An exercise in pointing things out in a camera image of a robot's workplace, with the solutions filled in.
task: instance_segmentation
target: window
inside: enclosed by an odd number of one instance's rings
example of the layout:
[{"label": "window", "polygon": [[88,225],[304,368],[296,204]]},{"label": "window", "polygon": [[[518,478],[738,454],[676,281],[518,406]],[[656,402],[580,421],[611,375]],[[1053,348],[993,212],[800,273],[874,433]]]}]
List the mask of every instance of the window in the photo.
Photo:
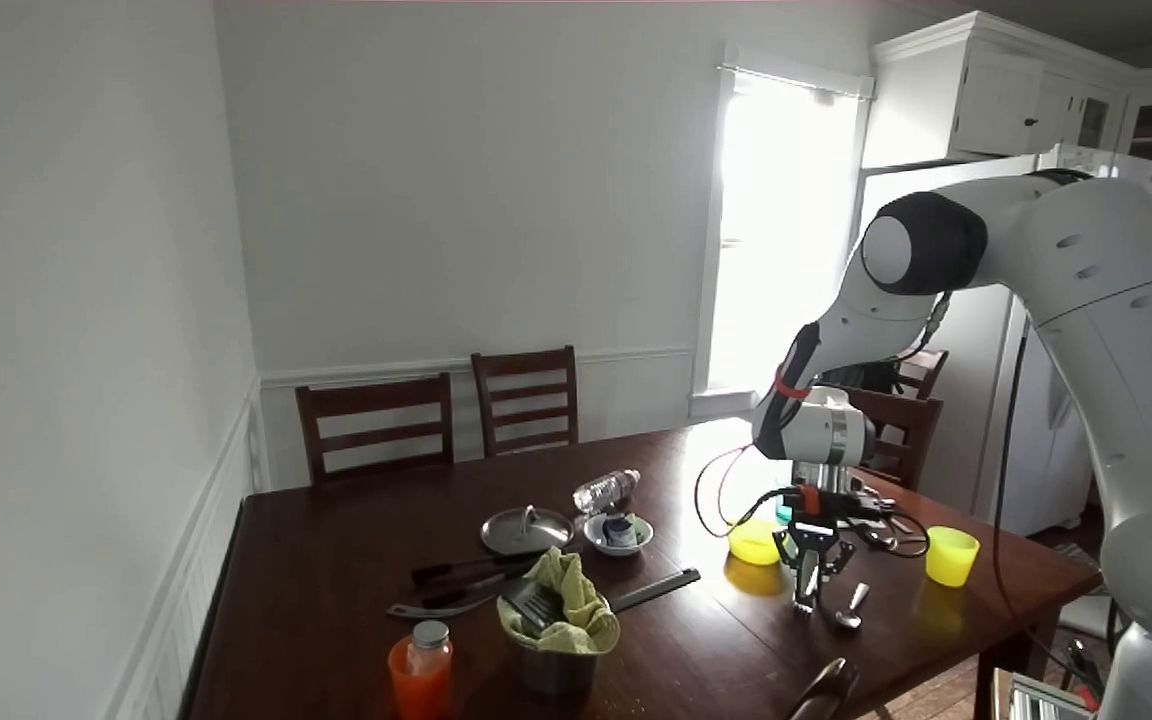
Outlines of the window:
[{"label": "window", "polygon": [[861,84],[730,73],[714,155],[714,249],[698,394],[768,387],[835,297],[861,171]]}]

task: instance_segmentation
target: wooden dining table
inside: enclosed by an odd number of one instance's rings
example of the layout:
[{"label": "wooden dining table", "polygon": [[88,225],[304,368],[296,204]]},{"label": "wooden dining table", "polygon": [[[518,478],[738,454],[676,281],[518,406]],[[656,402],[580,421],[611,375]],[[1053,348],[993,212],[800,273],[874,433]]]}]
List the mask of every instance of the wooden dining table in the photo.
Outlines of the wooden dining table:
[{"label": "wooden dining table", "polygon": [[192,720],[359,720],[390,717],[382,652],[407,632],[387,614],[407,570],[481,559],[481,524],[505,506],[572,517],[572,487],[635,468],[632,510],[656,536],[638,556],[572,545],[608,596],[698,568],[698,580],[620,614],[620,645],[600,656],[582,696],[538,696],[518,680],[518,652],[491,598],[446,620],[451,717],[785,717],[807,680],[848,656],[848,717],[981,656],[977,717],[987,717],[993,666],[1036,666],[1059,603],[1101,577],[927,494],[870,478],[918,524],[953,524],[981,541],[964,588],[923,580],[918,559],[865,547],[826,580],[842,603],[865,580],[865,627],[841,632],[792,603],[789,568],[728,556],[718,527],[761,484],[789,468],[748,445],[744,421],[620,435],[550,450],[473,460],[346,487],[246,494],[205,622],[179,717]]}]

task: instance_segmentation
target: bottle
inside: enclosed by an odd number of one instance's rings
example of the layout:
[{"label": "bottle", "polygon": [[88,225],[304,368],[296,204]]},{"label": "bottle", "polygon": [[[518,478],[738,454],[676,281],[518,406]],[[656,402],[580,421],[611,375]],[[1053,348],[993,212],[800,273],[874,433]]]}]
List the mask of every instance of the bottle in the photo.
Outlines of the bottle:
[{"label": "bottle", "polygon": [[572,493],[574,510],[616,510],[629,502],[629,494],[638,487],[635,468],[616,468],[608,475],[596,475]]},{"label": "bottle", "polygon": [[387,683],[400,720],[443,720],[451,713],[451,632],[419,620],[387,648]]}]

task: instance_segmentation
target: chair back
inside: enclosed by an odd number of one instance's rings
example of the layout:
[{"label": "chair back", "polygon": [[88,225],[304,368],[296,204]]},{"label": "chair back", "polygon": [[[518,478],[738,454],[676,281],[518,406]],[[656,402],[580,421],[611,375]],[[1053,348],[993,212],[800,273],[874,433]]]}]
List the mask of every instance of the chair back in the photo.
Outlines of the chair back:
[{"label": "chair back", "polygon": [[296,387],[310,484],[451,462],[446,371],[400,382]]},{"label": "chair back", "polygon": [[473,350],[481,387],[485,454],[580,445],[574,350]]},{"label": "chair back", "polygon": [[912,394],[912,399],[927,399],[935,381],[938,381],[942,361],[947,361],[947,348],[912,350],[908,361],[898,361],[892,392]]},{"label": "chair back", "polygon": [[865,468],[892,475],[905,487],[918,487],[918,473],[938,421],[938,399],[912,399],[865,387],[848,387],[848,399],[874,423],[874,450],[865,460]]}]

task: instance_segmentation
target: white robot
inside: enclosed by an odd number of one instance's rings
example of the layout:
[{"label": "white robot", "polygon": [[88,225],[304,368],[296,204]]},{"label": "white robot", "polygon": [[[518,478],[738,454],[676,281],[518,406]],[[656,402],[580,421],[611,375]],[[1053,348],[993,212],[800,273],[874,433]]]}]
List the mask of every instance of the white robot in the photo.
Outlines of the white robot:
[{"label": "white robot", "polygon": [[835,305],[792,341],[757,411],[770,460],[857,462],[857,411],[821,375],[935,331],[955,286],[1012,286],[1084,406],[1102,499],[1101,568],[1135,620],[1102,720],[1152,720],[1152,196],[1121,180],[1012,177],[916,192],[861,235]]}]

